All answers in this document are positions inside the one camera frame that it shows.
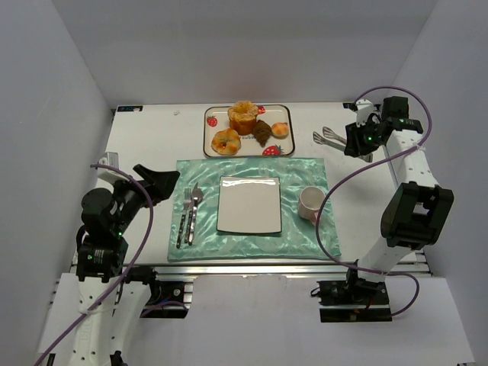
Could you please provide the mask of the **brown chocolate croissant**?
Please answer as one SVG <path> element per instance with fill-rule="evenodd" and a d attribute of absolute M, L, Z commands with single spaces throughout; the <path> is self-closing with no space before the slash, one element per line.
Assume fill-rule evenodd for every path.
<path fill-rule="evenodd" d="M 271 127 L 263 120 L 258 120 L 252 130 L 252 135 L 261 147 L 264 147 L 272 135 Z"/>

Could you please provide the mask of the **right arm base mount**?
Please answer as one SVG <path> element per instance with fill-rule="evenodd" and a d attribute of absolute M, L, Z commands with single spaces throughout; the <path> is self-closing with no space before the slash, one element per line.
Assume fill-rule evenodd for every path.
<path fill-rule="evenodd" d="M 319 300 L 322 323 L 377 323 L 393 320 L 384 283 L 377 291 L 349 290 L 346 281 L 319 281 L 311 290 Z"/>

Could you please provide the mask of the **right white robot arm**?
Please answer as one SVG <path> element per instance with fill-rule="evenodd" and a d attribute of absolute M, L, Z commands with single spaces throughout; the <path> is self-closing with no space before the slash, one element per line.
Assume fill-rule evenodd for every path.
<path fill-rule="evenodd" d="M 396 185 L 380 220 L 380 238 L 348 274 L 355 285 L 375 289 L 401 259 L 437 242 L 454 194 L 432 174 L 420 146 L 424 131 L 409 117 L 407 98 L 385 98 L 380 108 L 360 99 L 350 108 L 356 121 L 345 128 L 346 155 L 366 156 L 383 148 Z"/>

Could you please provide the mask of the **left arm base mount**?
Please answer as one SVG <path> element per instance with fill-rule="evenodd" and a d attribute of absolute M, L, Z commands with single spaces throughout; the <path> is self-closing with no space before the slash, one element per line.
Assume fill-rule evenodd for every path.
<path fill-rule="evenodd" d="M 150 297 L 143 307 L 143 319 L 184 319 L 190 308 L 188 282 L 162 279 L 149 266 L 136 266 L 129 270 L 125 284 L 141 282 L 149 287 Z"/>

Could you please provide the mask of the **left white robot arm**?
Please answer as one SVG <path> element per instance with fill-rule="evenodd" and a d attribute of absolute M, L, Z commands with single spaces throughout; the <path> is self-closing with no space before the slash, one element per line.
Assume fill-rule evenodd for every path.
<path fill-rule="evenodd" d="M 105 172 L 112 189 L 94 188 L 82 199 L 77 235 L 79 312 L 70 365 L 125 365 L 135 325 L 154 296 L 155 271 L 125 265 L 124 232 L 140 209 L 170 198 L 177 171 L 156 172 L 141 164 L 139 180 L 118 169 Z"/>

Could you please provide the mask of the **metal serving tongs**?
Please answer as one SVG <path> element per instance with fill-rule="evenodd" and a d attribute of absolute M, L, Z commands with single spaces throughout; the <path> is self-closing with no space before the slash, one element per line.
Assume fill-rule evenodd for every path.
<path fill-rule="evenodd" d="M 345 153 L 347 139 L 338 135 L 329 127 L 323 127 L 322 133 L 313 131 L 313 142 L 318 145 L 327 145 Z"/>

